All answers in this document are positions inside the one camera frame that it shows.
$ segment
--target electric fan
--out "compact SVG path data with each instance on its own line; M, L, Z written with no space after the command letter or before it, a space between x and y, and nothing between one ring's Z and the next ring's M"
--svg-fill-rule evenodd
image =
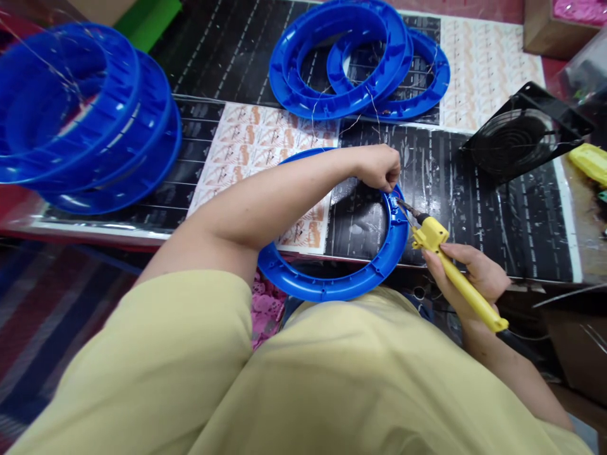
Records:
M574 149L593 129L585 117L528 82L460 150L502 184Z

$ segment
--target person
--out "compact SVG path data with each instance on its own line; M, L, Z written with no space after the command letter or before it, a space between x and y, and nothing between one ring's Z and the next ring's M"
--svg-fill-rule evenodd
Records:
M387 145L263 171L201 206L160 248L10 454L583 454L533 364L427 266L463 328L459 348L392 289L314 305L255 353L261 248L340 181L392 191ZM443 245L495 301L510 281L471 246Z

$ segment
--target yellow soldering iron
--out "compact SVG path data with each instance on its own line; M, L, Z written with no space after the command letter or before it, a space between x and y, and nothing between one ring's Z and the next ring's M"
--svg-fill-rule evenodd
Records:
M402 199L398 199L397 202L404 208L403 212L405 213L405 216L407 216L407 211L411 212L420 225L420 227L415 227L409 220L411 230L413 231L413 248L416 250L425 248L426 250L436 253L443 263L445 274L449 280L451 280L458 291L461 292L462 296L487 327L494 333L506 330L508 328L508 321L498 315L485 298L476 290L470 281L468 281L465 275L455 267L451 258L441 250L441 243L446 242L449 238L449 232L445 227L440 224L436 218L431 217L429 214L420 213Z

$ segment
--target yellow shirt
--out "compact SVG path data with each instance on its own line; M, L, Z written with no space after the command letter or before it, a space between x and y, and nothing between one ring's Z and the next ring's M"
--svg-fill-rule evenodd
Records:
M9 453L590 453L390 296L316 305L253 354L237 276L143 283Z

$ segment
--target green object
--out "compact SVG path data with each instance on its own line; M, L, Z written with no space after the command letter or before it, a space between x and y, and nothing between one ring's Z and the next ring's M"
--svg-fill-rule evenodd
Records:
M179 0L138 0L114 28L142 52L149 52L181 10Z

